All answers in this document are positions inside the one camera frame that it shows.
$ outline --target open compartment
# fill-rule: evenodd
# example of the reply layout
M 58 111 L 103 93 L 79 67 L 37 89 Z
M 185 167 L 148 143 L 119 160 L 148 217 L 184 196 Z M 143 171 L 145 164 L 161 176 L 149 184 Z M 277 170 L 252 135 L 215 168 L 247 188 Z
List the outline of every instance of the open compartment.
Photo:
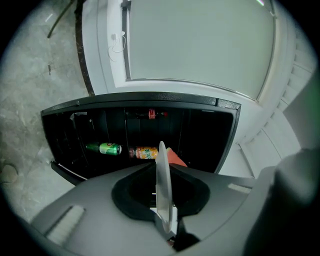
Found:
M 112 105 L 110 102 L 87 103 L 82 107 L 54 109 L 42 115 L 56 165 L 89 179 L 154 162 L 154 159 L 130 157 L 130 148 L 157 148 L 163 141 L 188 167 L 217 172 L 227 157 L 239 116 L 237 109 L 218 107 L 217 104 L 124 101 Z M 102 143 L 120 145 L 121 153 L 102 154 L 86 147 Z

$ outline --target concrete floor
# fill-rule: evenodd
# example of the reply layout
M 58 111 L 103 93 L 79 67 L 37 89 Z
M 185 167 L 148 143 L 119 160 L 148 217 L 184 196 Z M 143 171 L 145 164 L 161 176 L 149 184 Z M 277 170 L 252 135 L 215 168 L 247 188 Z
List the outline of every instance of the concrete floor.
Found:
M 40 118 L 43 109 L 88 96 L 76 48 L 75 4 L 47 39 L 67 3 L 42 2 L 16 31 L 0 63 L 0 169 L 14 164 L 19 174 L 14 184 L 1 187 L 13 211 L 28 222 L 73 187 L 51 169 Z

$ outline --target gray wall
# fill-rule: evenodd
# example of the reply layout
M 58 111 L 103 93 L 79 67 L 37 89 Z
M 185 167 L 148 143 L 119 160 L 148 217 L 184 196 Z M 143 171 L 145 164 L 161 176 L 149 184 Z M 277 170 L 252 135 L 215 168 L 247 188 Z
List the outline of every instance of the gray wall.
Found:
M 320 146 L 320 71 L 317 69 L 305 88 L 284 110 L 303 149 Z
M 133 0 L 131 78 L 204 82 L 257 98 L 274 20 L 256 0 Z

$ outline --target red object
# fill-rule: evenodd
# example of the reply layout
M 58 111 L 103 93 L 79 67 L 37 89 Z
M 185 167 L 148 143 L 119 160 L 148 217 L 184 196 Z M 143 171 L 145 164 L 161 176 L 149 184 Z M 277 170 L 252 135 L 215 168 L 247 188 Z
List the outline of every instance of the red object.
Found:
M 166 154 L 168 156 L 168 162 L 169 164 L 177 164 L 177 165 L 180 165 L 180 166 L 184 166 L 184 167 L 187 167 L 187 165 L 185 164 L 184 161 L 182 161 L 180 159 L 180 157 L 170 148 L 168 147 L 166 149 Z
M 156 111 L 154 108 L 149 109 L 149 119 L 156 119 Z

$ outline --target green bottle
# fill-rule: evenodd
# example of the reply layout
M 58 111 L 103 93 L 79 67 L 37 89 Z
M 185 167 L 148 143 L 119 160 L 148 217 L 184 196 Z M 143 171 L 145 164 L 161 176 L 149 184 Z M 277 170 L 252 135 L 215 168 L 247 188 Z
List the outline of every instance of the green bottle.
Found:
M 92 143 L 87 144 L 85 148 L 90 151 L 112 156 L 120 155 L 122 150 L 121 146 L 115 143 L 102 143 L 100 145 L 98 143 Z

